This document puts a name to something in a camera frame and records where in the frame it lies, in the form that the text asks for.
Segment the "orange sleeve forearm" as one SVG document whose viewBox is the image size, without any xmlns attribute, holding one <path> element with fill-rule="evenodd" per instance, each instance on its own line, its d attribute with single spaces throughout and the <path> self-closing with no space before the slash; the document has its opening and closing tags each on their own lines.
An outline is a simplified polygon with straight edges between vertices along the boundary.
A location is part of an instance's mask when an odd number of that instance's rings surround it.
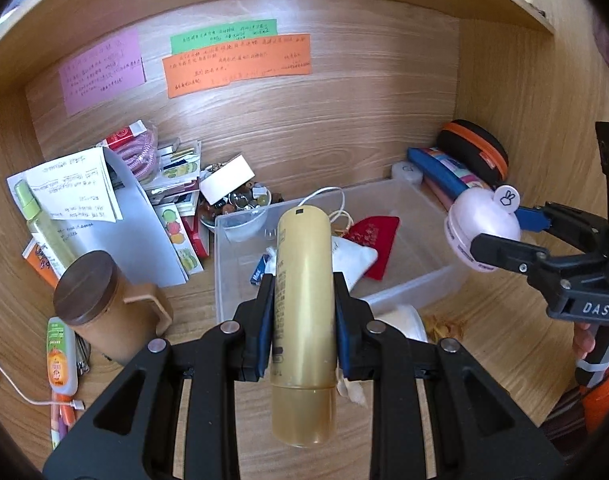
<svg viewBox="0 0 609 480">
<path fill-rule="evenodd" d="M 609 368 L 606 378 L 593 388 L 581 387 L 586 430 L 595 434 L 609 414 Z"/>
</svg>

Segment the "person's right hand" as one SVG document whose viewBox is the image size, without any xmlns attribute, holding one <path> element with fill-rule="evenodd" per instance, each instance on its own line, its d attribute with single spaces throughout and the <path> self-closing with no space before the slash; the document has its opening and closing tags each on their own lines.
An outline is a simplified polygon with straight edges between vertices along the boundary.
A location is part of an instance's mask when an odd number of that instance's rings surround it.
<svg viewBox="0 0 609 480">
<path fill-rule="evenodd" d="M 595 348 L 595 336 L 592 325 L 575 323 L 573 326 L 572 349 L 578 360 L 584 360 Z"/>
</svg>

